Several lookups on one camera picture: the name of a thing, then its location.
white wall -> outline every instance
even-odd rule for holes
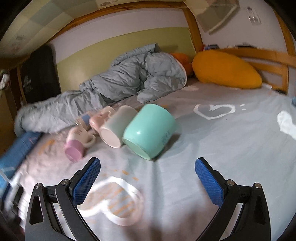
[[[199,26],[204,44],[218,44],[220,48],[247,42],[257,47],[287,52],[279,22],[273,9],[264,0],[238,0],[240,9],[222,28],[212,34],[205,33]],[[255,10],[261,25],[254,26],[248,19],[247,7]],[[273,83],[280,84],[281,77],[267,72],[263,76]],[[295,95],[296,70],[289,68],[289,96]]]
[[[55,48],[56,62],[77,51],[112,37],[132,32],[166,27],[188,27],[182,10],[137,9],[99,17],[83,23],[50,42]]]

gray bed sheet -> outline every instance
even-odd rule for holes
[[[195,240],[218,209],[194,171],[195,160],[204,157],[225,179],[239,185],[262,184],[275,241],[296,212],[296,109],[291,98],[265,88],[241,90],[195,79],[187,85],[154,101],[166,105],[178,123],[154,161],[142,159],[127,146],[113,149],[97,137],[86,156],[72,163],[62,151],[68,131],[44,135],[18,171],[25,189],[21,218],[26,218],[36,183],[56,185],[95,156],[101,172],[78,208],[100,240]],[[114,108],[124,104],[140,105],[132,96]],[[240,208],[223,238],[230,234]],[[56,210],[73,238],[58,206]]]

mint green cup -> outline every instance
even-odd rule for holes
[[[126,127],[122,141],[134,153],[151,160],[176,130],[174,117],[156,104],[146,104]]]

screw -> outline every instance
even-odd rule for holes
[[[37,183],[36,185],[35,185],[35,188],[36,189],[38,189],[38,188],[40,188],[41,187],[41,183]]]
[[[260,183],[255,183],[255,187],[257,187],[257,188],[261,188],[262,186],[261,186]]]
[[[68,183],[69,183],[69,180],[68,179],[64,179],[63,181],[61,181],[61,184],[63,186],[66,186]]]
[[[229,180],[227,180],[227,184],[229,186],[233,186],[235,184],[235,182],[233,180],[229,179]]]

blue gripper pad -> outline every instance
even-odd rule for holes
[[[224,201],[223,189],[200,158],[195,161],[195,172],[207,191],[212,203],[221,207]]]
[[[98,158],[95,158],[83,177],[79,180],[75,188],[73,189],[72,202],[76,207],[82,204],[85,200],[91,186],[96,180],[101,170],[101,162]]]

